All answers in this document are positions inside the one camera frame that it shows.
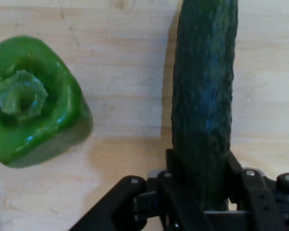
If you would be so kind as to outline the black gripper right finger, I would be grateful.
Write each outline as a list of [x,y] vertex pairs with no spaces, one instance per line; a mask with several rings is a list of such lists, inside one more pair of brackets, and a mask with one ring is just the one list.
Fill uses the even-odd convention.
[[252,231],[289,231],[289,172],[272,180],[259,169],[243,168],[230,152],[227,196],[247,212]]

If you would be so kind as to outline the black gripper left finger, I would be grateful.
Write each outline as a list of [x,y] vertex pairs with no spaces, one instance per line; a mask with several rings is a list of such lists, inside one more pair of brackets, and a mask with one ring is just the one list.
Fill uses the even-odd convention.
[[140,231],[149,218],[160,217],[166,231],[210,231],[207,216],[179,182],[173,149],[166,150],[166,163],[146,180],[123,177],[71,230]]

